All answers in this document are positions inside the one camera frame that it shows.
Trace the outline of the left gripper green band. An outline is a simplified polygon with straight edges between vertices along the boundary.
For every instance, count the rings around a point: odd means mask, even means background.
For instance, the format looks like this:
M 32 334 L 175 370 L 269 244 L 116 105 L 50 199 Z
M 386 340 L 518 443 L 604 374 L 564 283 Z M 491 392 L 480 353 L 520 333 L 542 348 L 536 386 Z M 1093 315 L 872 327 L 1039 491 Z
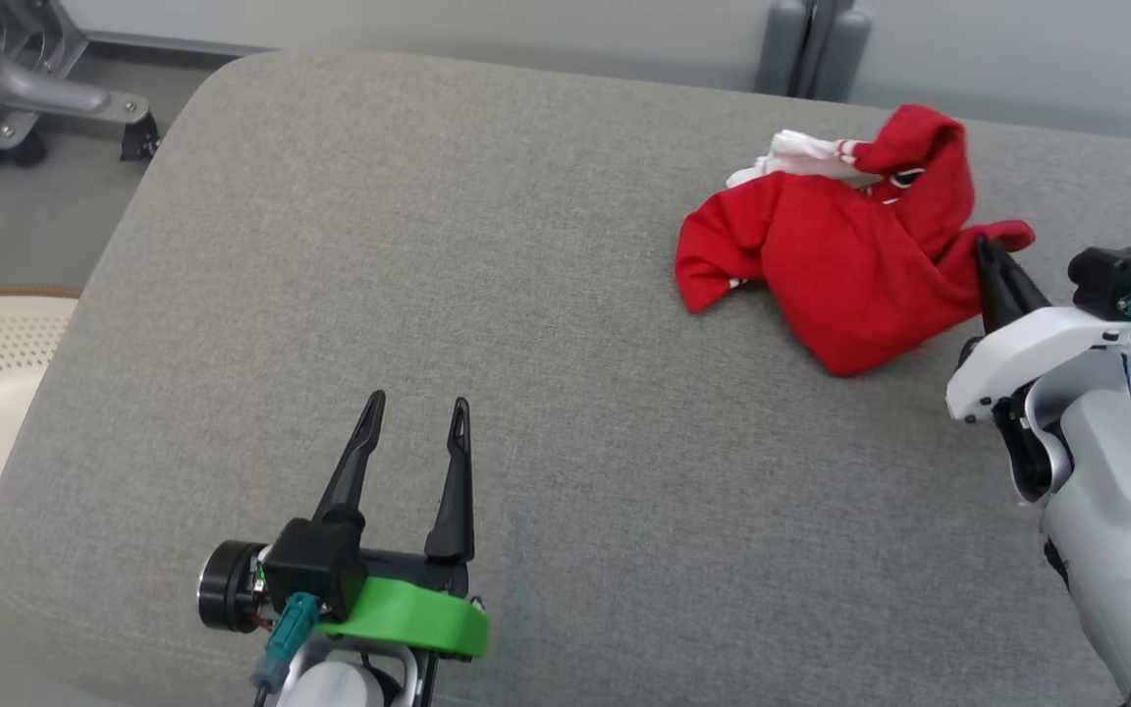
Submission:
M 359 502 L 369 458 L 380 442 L 386 402 L 385 390 L 369 395 L 313 520 L 365 526 Z M 463 566 L 475 557 L 470 430 L 468 402 L 457 397 L 446 439 L 450 462 L 444 492 L 423 546 L 428 560 L 437 564 L 404 552 L 366 552 L 368 580 L 346 620 L 338 621 L 323 600 L 308 600 L 302 612 L 291 609 L 290 600 L 274 600 L 266 569 L 270 546 L 224 542 L 211 552 L 197 583 L 202 626 L 269 631 L 266 653 L 279 661 L 294 658 L 311 639 L 405 647 L 449 661 L 485 657 L 490 623 L 480 600 L 465 595 Z

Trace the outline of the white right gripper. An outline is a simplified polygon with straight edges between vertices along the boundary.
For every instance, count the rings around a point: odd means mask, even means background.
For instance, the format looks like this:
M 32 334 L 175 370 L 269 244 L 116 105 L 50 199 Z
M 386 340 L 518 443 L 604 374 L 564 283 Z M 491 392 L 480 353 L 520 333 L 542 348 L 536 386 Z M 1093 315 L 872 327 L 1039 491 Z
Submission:
M 1050 307 L 1000 239 L 978 236 L 974 258 L 979 318 L 988 335 L 947 383 L 952 419 L 984 419 L 1009 400 L 1028 424 L 1054 424 L 1087 393 L 1131 398 L 1131 321 Z

